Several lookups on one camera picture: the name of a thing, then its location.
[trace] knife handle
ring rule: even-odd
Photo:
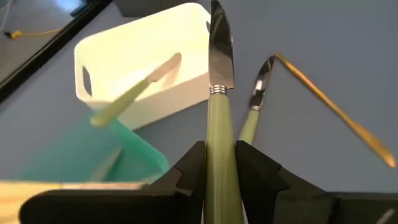
[[[253,142],[258,120],[259,111],[251,109],[249,111],[248,119],[244,123],[241,134],[239,135],[239,140],[246,141],[249,144]]]
[[[98,128],[104,128],[109,125],[109,123],[114,121],[149,86],[149,84],[149,80],[141,80],[115,101],[91,117],[91,124]]]
[[[244,223],[229,99],[210,96],[207,130],[205,223]]]

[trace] white plastic basket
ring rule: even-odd
[[[137,129],[208,99],[207,22],[210,15],[201,5],[186,3],[83,39],[75,47],[77,97],[100,109],[180,52],[179,67],[151,84],[118,119]]]

